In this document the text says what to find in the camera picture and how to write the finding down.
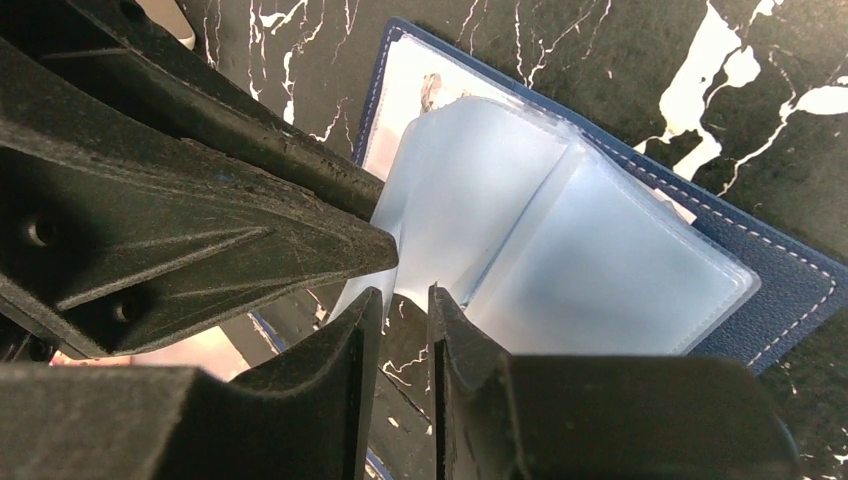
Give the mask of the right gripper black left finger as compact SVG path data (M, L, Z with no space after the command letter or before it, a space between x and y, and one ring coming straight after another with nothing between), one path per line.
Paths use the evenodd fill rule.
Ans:
M228 382L187 367L1 369L5 479L360 479L383 302Z

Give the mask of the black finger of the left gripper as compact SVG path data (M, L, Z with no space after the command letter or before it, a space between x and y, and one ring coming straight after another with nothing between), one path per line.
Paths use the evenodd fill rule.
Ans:
M1 5L1 313L68 355L392 268L381 188L134 1Z

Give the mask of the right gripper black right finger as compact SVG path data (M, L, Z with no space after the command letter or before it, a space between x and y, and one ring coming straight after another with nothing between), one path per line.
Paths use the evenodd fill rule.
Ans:
M511 354L428 293L438 479L797 479L758 379L715 357Z

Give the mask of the navy blue card holder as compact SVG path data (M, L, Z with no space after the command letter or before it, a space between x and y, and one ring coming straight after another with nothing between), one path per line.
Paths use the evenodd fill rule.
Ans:
M354 162L387 183L398 264L350 280L428 315L432 286L511 354L715 357L756 376L841 309L844 265L405 20L385 29ZM415 363L435 453L428 319Z

